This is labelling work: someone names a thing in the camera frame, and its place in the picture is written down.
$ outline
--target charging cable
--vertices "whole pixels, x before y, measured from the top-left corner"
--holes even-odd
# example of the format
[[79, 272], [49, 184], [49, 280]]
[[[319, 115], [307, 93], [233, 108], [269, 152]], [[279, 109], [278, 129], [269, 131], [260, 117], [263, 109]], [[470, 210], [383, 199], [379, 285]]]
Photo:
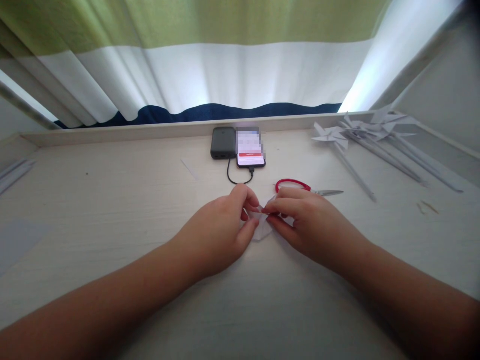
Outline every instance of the charging cable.
[[[226, 168], [226, 176], [227, 176], [228, 180], [230, 180], [230, 182], [231, 182], [232, 184], [238, 185], [239, 183], [238, 183], [238, 182], [235, 182], [235, 181], [232, 181], [232, 179], [230, 178], [230, 175], [229, 175], [230, 160], [231, 160], [231, 159], [232, 159], [231, 157], [228, 158], [228, 167]], [[254, 178], [255, 168], [254, 168], [253, 166], [250, 166], [249, 170], [250, 170], [250, 175], [251, 175], [250, 180], [248, 180], [247, 182], [242, 182], [241, 184], [248, 184], [248, 183], [251, 182], [252, 179]]]

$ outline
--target finger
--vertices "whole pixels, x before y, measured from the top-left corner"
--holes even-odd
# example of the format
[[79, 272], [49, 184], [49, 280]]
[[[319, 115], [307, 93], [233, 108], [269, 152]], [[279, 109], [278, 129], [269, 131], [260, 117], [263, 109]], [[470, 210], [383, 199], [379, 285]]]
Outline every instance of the finger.
[[260, 206], [259, 199], [255, 195], [254, 191], [245, 184], [238, 184], [233, 188], [229, 196], [233, 203], [240, 207], [244, 207], [244, 204], [247, 203], [253, 208], [258, 208]]
[[297, 219], [302, 210], [302, 201], [291, 198], [280, 198], [270, 201], [262, 210], [264, 214], [282, 213]]
[[247, 212], [245, 211], [245, 209], [241, 210], [240, 219], [245, 222], [249, 220], [249, 216], [247, 215]]
[[285, 221], [283, 221], [278, 216], [270, 215], [267, 219], [268, 223], [273, 226], [273, 228], [285, 239], [287, 240], [290, 245], [294, 248], [297, 248], [299, 244], [299, 236], [295, 232], [295, 229], [288, 225]]
[[306, 199], [310, 197], [312, 193], [310, 191], [300, 189], [297, 187], [288, 187], [284, 186], [278, 192], [276, 196], [277, 199], [288, 198], [288, 199]]
[[249, 247], [252, 238], [254, 237], [255, 230], [259, 226], [260, 221], [256, 218], [248, 220], [245, 225], [240, 229], [238, 235], [236, 236], [236, 244], [240, 251], [240, 256], [247, 250]]
[[251, 211], [251, 212], [254, 212], [254, 213], [259, 213], [260, 212], [258, 207], [253, 207], [248, 202], [243, 203], [243, 208], [247, 211]]

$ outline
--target phone screen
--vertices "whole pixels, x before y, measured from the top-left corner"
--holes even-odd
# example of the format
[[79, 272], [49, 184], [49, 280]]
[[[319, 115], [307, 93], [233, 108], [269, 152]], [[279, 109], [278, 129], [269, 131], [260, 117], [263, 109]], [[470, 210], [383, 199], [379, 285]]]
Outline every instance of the phone screen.
[[239, 167], [264, 167], [265, 154], [258, 128], [236, 130], [237, 162]]

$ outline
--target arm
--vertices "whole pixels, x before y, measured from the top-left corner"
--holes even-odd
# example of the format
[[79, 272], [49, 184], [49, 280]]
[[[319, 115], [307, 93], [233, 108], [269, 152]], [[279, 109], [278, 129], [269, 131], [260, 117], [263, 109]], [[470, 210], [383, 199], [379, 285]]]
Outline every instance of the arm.
[[319, 195], [283, 187], [264, 212], [292, 247], [370, 297], [418, 357], [474, 356], [478, 301], [375, 246]]
[[[2, 358], [98, 356], [193, 284], [238, 260], [259, 224], [244, 208], [259, 205], [252, 190], [236, 186], [202, 207], [167, 244], [1, 331]], [[241, 229], [240, 219], [248, 220]]]

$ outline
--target hand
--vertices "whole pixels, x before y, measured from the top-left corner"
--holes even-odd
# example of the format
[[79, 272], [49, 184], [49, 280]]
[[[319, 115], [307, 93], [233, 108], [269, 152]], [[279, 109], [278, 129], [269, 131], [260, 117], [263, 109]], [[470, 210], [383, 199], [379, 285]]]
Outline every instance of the hand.
[[[262, 212], [270, 214], [267, 221], [294, 249], [336, 272], [372, 245], [335, 206], [310, 191], [282, 187]], [[278, 214], [294, 218], [293, 227]]]
[[[252, 189], [238, 184], [229, 196], [219, 197], [198, 210], [169, 244], [187, 256], [199, 275], [197, 280], [221, 273], [243, 255], [252, 241], [259, 221], [249, 219], [245, 209], [258, 212], [259, 206]], [[242, 228], [240, 220], [246, 222]]]

